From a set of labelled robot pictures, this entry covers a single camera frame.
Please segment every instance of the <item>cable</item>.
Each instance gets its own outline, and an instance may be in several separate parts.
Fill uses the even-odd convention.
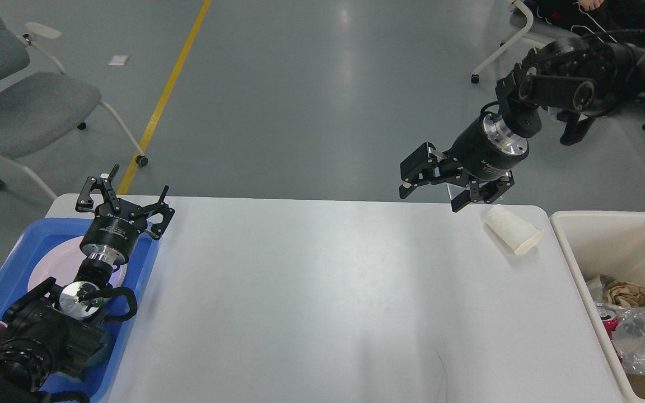
[[[479,115],[484,115],[484,112],[487,110],[488,107],[494,106],[494,105],[499,105],[499,101],[492,101],[484,106],[482,106],[482,109],[479,110]]]

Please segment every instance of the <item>blue tray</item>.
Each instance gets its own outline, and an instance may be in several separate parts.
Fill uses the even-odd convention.
[[[11,303],[25,295],[29,275],[36,263],[56,245],[84,235],[89,225],[90,219],[45,218],[26,227],[0,269],[0,320]],[[158,242],[149,235],[141,235],[129,258],[122,285],[133,290],[137,301],[141,301],[157,253]],[[115,315],[122,315],[128,309],[125,298],[112,300],[107,308]],[[103,364],[88,372],[85,382],[72,382],[70,378],[51,375],[41,390],[48,393],[81,391],[91,396],[92,402],[101,401],[115,377],[134,320],[135,316],[122,324],[104,324],[115,339],[113,351]]]

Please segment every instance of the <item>gray chair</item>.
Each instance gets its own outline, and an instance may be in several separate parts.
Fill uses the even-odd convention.
[[[549,41],[578,36],[571,31],[549,24],[544,18],[535,16],[522,0],[510,0],[510,3],[512,15],[509,18],[509,23],[513,30],[499,43],[499,49],[495,50],[485,61],[471,71],[471,82],[473,84],[479,82],[479,74],[487,66],[518,41],[523,41],[523,43],[530,44],[535,48],[544,48],[545,44],[535,40],[535,38],[545,40],[548,43]]]
[[[0,158],[25,171],[46,194],[56,199],[51,188],[16,158],[43,149],[75,128],[85,129],[84,120],[100,105],[114,117],[135,146],[136,163],[145,166],[146,154],[116,111],[101,99],[101,92],[91,84],[67,76],[56,57],[36,41],[39,36],[55,39],[61,32],[36,23],[25,27],[29,33],[17,38],[0,18],[0,80],[29,65],[28,46],[51,59],[59,72],[34,73],[0,92]]]

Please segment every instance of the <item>yellow floor line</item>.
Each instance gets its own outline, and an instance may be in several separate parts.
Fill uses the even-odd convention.
[[[169,76],[169,81],[166,82],[166,87],[164,87],[163,93],[161,94],[161,97],[158,99],[158,104],[156,104],[156,109],[154,109],[153,115],[151,115],[151,119],[148,121],[148,125],[146,126],[146,131],[143,132],[143,137],[141,138],[141,141],[138,143],[141,146],[141,149],[143,149],[144,151],[146,151],[146,148],[148,147],[148,143],[151,142],[151,137],[153,137],[153,132],[156,130],[156,126],[158,125],[158,120],[161,119],[161,114],[163,113],[163,110],[166,108],[166,103],[169,101],[169,97],[171,96],[171,91],[174,90],[174,86],[176,85],[176,80],[179,79],[179,74],[181,74],[181,69],[184,67],[184,63],[186,62],[186,58],[188,57],[190,47],[193,46],[193,41],[195,40],[195,36],[198,34],[200,24],[203,22],[203,18],[205,18],[205,13],[208,12],[208,7],[210,5],[211,5],[211,0],[205,0],[202,7],[200,8],[198,16],[197,18],[195,18],[195,23],[193,24],[193,27],[190,28],[190,33],[188,38],[186,39],[184,48],[181,49],[181,54],[179,54],[179,59],[176,61],[174,70],[171,72],[171,76]],[[133,181],[133,176],[136,174],[136,171],[138,170],[138,164],[136,164],[136,156],[138,156],[137,153],[133,155],[133,157],[131,158],[131,162],[128,163],[128,168],[126,169],[126,173],[123,174],[123,179],[121,179],[121,184],[118,186],[118,190],[116,191],[116,193],[118,194],[128,193],[128,187],[131,186],[131,181]]]

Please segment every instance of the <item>white plate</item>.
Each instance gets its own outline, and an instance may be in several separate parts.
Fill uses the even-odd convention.
[[[54,249],[49,250],[44,257],[36,263],[34,271],[29,276],[29,284],[26,290],[31,291],[35,286],[41,284],[46,278],[56,278],[56,283],[62,287],[74,281],[76,273],[82,260],[86,259],[84,252],[79,249],[79,244],[84,237],[75,237],[66,242],[62,242]],[[114,288],[123,283],[126,274],[126,265],[115,271],[108,281]]]

